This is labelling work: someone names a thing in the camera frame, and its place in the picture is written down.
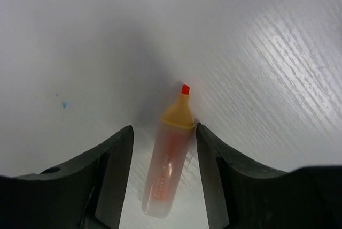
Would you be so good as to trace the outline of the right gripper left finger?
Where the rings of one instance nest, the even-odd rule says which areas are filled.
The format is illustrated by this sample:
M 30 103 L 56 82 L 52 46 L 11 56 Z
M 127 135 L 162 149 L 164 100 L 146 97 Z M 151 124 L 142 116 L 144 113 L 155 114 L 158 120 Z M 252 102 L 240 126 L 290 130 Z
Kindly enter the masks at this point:
M 1 176 L 1 228 L 118 228 L 134 131 L 39 174 Z

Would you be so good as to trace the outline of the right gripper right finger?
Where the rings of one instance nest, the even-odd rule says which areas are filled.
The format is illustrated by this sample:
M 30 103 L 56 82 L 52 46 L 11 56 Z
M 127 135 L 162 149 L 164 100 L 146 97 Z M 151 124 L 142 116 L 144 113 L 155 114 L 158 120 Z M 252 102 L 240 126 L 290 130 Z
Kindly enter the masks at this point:
M 210 228 L 341 228 L 341 166 L 284 172 L 196 128 Z

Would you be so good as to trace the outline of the orange highlighter pen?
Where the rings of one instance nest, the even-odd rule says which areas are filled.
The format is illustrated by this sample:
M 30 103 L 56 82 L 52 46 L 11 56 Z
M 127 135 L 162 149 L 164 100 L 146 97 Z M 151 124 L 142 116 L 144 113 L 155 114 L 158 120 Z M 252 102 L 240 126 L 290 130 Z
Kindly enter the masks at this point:
M 142 199 L 142 210 L 149 216 L 164 218 L 172 208 L 195 128 L 189 99 L 190 86 L 184 84 L 161 117 Z

